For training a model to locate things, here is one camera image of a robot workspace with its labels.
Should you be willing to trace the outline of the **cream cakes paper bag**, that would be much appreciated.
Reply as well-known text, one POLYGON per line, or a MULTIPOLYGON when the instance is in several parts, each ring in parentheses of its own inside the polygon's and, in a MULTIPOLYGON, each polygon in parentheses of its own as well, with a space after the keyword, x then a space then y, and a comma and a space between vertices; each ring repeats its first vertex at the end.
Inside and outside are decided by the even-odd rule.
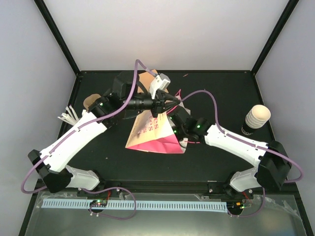
POLYGON ((125 148, 162 154, 185 153, 185 148, 181 147, 175 136, 166 112, 156 118, 152 116, 151 111, 139 114, 125 148))

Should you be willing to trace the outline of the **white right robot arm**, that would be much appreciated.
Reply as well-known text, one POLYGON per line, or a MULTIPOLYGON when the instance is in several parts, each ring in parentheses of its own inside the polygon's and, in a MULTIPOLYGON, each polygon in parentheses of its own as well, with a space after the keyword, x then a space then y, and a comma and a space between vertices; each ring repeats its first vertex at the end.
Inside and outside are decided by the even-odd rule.
POLYGON ((235 134, 226 129, 219 130, 216 124, 205 118, 194 119, 183 107, 176 107, 168 114, 173 122, 173 131, 179 141, 185 138, 232 153, 252 165, 252 168, 230 175, 224 185, 224 193, 236 198, 241 192, 263 187, 280 191, 291 170, 292 164, 279 155, 287 155, 278 141, 259 142, 235 134))

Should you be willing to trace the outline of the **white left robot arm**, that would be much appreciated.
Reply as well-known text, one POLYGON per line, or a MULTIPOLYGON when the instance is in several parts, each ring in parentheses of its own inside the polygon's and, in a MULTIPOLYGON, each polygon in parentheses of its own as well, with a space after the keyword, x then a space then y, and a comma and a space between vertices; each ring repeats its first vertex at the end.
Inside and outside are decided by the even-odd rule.
POLYGON ((156 118, 179 105, 180 100, 166 91, 170 79, 162 73, 148 73, 153 79, 145 88, 140 81, 145 73, 121 72, 104 95, 92 94, 84 100, 85 112, 71 129, 47 148, 28 154, 50 193, 80 188, 101 196, 106 185, 99 174, 71 167, 69 161, 92 139, 122 120, 127 110, 150 111, 156 118))

